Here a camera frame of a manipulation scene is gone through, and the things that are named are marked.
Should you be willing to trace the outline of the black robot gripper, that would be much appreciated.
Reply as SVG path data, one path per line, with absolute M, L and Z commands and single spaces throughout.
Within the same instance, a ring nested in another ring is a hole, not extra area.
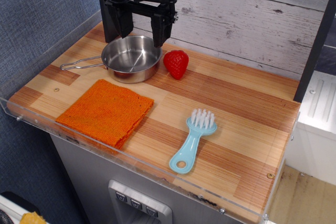
M 125 38 L 133 31 L 133 16 L 136 13 L 151 18 L 153 42 L 162 47 L 171 36 L 176 22 L 177 0 L 105 0 L 117 33 Z

